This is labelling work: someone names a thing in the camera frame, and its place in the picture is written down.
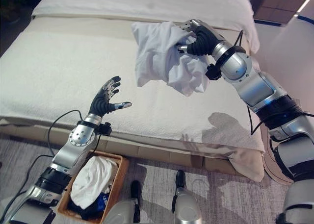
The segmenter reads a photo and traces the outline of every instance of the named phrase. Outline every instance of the bed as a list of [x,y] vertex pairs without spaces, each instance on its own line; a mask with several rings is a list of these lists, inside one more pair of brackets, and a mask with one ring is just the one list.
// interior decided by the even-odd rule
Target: bed
[[[119,75],[120,93],[112,101],[133,106],[105,115],[113,133],[102,138],[100,150],[261,181],[261,132],[250,136],[247,109],[235,89],[223,79],[188,98],[162,81],[137,88],[130,28],[134,21],[196,18],[232,43],[243,29],[242,46],[256,52],[248,0],[42,0],[32,15],[0,59],[1,132],[45,140],[51,122],[72,109],[86,114],[98,89]],[[75,114],[62,118],[52,142],[64,144],[77,120]],[[253,124],[258,122],[253,114]]]

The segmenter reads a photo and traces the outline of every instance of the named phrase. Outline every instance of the bed frame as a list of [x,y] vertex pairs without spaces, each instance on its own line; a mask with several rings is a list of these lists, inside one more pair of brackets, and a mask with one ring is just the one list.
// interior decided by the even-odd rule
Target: bed frame
[[[16,126],[13,124],[0,125],[0,133],[41,142],[47,141],[48,129],[48,126],[37,124],[30,126]],[[54,144],[54,147],[59,149],[68,140],[69,133],[70,129],[55,127],[51,130],[50,141]],[[201,155],[194,155],[188,151],[164,149],[114,137],[101,136],[97,150],[123,156],[206,169],[208,171],[223,174],[243,176],[234,169],[228,159],[209,158]]]

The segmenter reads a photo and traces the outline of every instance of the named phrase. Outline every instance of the drawer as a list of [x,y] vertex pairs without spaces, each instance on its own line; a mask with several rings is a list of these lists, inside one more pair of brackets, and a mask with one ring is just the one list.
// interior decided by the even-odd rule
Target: drawer
[[254,18],[258,20],[268,20],[273,13],[274,8],[260,7],[259,10],[254,14]]
[[268,21],[286,24],[291,20],[294,14],[295,12],[274,9]]
[[276,8],[296,12],[305,0],[264,0],[262,7]]
[[254,19],[286,24],[290,21],[294,14],[295,12],[291,11],[260,7],[254,14]]
[[305,0],[281,0],[278,9],[296,12],[302,6]]

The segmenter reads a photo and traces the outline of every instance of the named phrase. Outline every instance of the white cloth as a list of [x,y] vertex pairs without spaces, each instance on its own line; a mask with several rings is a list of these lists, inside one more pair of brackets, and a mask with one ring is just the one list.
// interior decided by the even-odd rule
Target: white cloth
[[70,194],[73,203],[85,209],[101,192],[109,193],[117,171],[117,164],[108,158],[90,158],[73,182]]
[[249,0],[42,0],[33,16],[97,16],[133,21],[185,22],[244,30],[252,52],[260,47]]
[[195,41],[188,32],[172,22],[132,24],[138,44],[135,77],[138,87],[150,80],[163,80],[185,96],[204,92],[208,78],[205,76],[207,60],[179,53],[176,44]]

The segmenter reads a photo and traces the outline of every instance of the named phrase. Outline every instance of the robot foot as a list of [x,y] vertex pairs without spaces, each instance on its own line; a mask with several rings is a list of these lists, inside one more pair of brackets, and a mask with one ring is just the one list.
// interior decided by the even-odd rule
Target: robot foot
[[140,200],[141,200],[141,183],[137,180],[133,181],[131,184],[131,198],[137,199],[137,204],[135,205],[134,211],[134,223],[139,223],[141,221],[141,213],[140,213]]

